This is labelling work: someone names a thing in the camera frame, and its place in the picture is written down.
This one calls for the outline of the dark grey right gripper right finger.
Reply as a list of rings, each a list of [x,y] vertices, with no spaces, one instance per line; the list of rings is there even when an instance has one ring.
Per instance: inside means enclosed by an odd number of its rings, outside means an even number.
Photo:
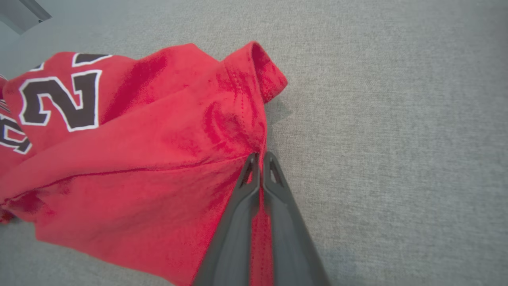
[[[274,285],[329,286],[323,263],[272,152],[264,155],[262,187],[271,225]]]

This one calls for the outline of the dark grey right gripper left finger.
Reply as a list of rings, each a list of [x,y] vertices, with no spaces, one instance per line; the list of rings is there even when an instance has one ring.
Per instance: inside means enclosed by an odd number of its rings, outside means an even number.
[[[194,278],[194,286],[248,286],[252,218],[259,210],[259,154],[250,154]]]

